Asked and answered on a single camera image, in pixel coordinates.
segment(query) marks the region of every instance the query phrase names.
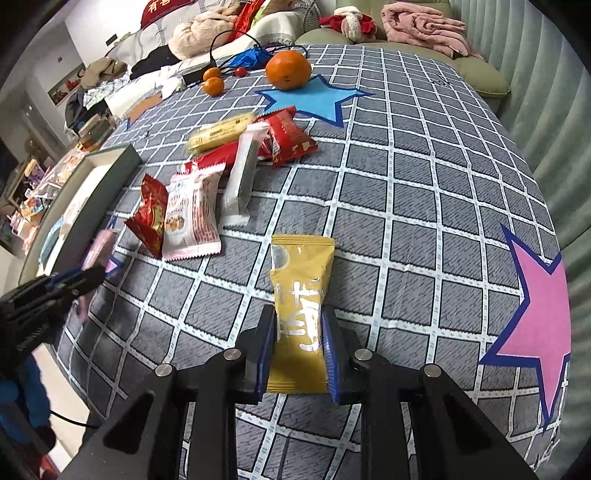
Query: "silver screw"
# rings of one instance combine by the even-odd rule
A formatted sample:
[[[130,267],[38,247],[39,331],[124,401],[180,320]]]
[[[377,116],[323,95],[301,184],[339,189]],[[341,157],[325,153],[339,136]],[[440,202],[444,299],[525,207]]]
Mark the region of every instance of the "silver screw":
[[[170,364],[161,364],[154,371],[159,377],[167,377],[173,372],[173,366]]]
[[[366,348],[360,348],[355,351],[355,358],[357,360],[361,360],[362,362],[369,360],[372,358],[373,353],[371,350],[367,350]]]
[[[441,375],[441,368],[436,364],[428,364],[423,368],[425,375],[431,378],[437,378]]]
[[[223,357],[226,360],[238,360],[241,355],[242,352],[238,348],[229,348],[223,353]]]

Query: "yellow snack wrapper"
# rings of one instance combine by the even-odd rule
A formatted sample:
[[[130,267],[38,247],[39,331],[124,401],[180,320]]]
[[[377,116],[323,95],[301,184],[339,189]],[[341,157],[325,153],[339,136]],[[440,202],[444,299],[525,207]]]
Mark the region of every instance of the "yellow snack wrapper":
[[[211,148],[238,140],[247,125],[255,119],[255,112],[242,113],[221,120],[210,127],[197,130],[189,137],[187,150],[193,153],[205,152]]]
[[[271,282],[278,341],[267,391],[325,393],[320,306],[329,285],[335,241],[325,236],[273,235]]]

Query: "pink folded blanket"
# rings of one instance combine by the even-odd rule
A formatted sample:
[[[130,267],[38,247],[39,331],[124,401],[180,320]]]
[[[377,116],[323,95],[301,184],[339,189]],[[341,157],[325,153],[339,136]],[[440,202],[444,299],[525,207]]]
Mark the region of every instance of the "pink folded blanket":
[[[389,41],[430,48],[447,55],[482,58],[462,35],[466,24],[434,8],[396,2],[384,5],[382,22]]]

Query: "gray plaid tablecloth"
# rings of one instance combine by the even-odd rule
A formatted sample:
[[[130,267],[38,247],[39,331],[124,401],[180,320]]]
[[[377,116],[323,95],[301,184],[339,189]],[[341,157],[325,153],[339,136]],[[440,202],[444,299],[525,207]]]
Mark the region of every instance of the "gray plaid tablecloth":
[[[342,325],[396,364],[440,364],[537,466],[556,444],[566,378],[544,431],[535,370],[478,365],[523,298],[500,224],[545,261],[558,253],[530,169],[449,66],[359,46],[309,54],[313,74],[373,95],[343,103],[344,128],[296,116],[318,150],[281,168],[259,166],[251,221],[222,231],[220,255],[156,260],[123,222],[144,174],[167,184],[186,161],[197,125],[262,110],[264,72],[228,78],[216,99],[199,88],[177,93],[107,141],[132,143],[144,161],[109,212],[122,229],[115,255],[125,268],[99,289],[87,323],[69,318],[56,346],[64,375],[107,417],[159,363],[202,364],[256,325],[272,301],[272,233],[328,235],[337,250],[326,301]],[[287,448],[283,478],[359,478],[359,410],[328,395],[266,394],[257,407],[238,406],[239,475],[277,479]],[[189,441],[190,428],[183,462]]]

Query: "pink wrapper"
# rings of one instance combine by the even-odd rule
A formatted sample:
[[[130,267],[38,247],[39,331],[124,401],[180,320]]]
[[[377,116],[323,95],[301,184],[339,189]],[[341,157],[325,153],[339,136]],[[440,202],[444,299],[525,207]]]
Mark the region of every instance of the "pink wrapper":
[[[168,186],[164,221],[164,260],[218,254],[222,243],[217,232],[217,184],[225,168],[220,163],[193,169],[189,175],[177,174]]]
[[[113,247],[115,246],[115,241],[117,240],[118,233],[119,231],[110,229],[101,230],[96,235],[96,239],[92,244],[92,247],[90,247],[89,252],[86,254],[86,258],[84,259],[82,270],[88,270],[90,267],[94,267],[96,265],[102,265],[105,268],[107,267],[107,264],[109,263],[109,257],[113,252]],[[85,322],[88,318],[88,310],[90,308],[90,302],[92,301],[94,294],[94,292],[87,293],[78,299],[76,314],[78,315],[79,321]]]

